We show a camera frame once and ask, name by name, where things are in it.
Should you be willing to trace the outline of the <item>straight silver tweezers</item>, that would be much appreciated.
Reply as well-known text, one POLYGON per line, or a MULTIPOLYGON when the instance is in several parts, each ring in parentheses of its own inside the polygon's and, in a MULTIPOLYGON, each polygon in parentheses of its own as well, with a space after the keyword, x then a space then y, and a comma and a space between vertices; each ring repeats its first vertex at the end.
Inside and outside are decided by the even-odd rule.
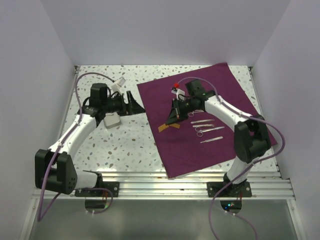
POLYGON ((214 138, 210 138, 210 139, 206 139, 204 141, 201 141, 200 143, 210 143, 210 142, 214 142, 214 141, 218 141, 218 140, 222 140, 223 136, 218 136, 218 137, 214 137, 214 138))

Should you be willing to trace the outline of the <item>orange bandage strip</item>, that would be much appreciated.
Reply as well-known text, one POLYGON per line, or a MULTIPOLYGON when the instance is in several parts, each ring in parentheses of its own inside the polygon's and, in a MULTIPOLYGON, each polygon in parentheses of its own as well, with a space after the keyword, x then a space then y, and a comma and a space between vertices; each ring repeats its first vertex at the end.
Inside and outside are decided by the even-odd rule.
POLYGON ((166 130, 167 128, 169 128, 170 126, 169 125, 166 125, 166 124, 162 124, 158 127, 158 132, 162 132, 164 130, 166 130))
POLYGON ((178 123, 173 123, 173 124, 170 124, 169 126, 173 127, 173 128, 176 128, 176 129, 180 128, 180 125, 178 123))

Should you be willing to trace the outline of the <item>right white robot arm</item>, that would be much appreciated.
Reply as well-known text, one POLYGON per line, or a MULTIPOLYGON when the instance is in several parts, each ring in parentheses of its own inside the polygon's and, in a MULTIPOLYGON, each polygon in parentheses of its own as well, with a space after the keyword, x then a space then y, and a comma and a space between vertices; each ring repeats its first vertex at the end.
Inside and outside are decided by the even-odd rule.
POLYGON ((187 94, 175 84, 171 92, 175 98, 166 125, 187 120, 189 113, 195 110, 204 111, 217 117, 233 131, 233 149, 235 158, 225 174, 223 192, 235 196, 243 182, 247 180, 250 168, 271 148, 271 140, 266 121, 261 115, 253 116, 243 112, 225 101, 215 87, 205 90, 202 79, 191 79, 186 83, 187 94))

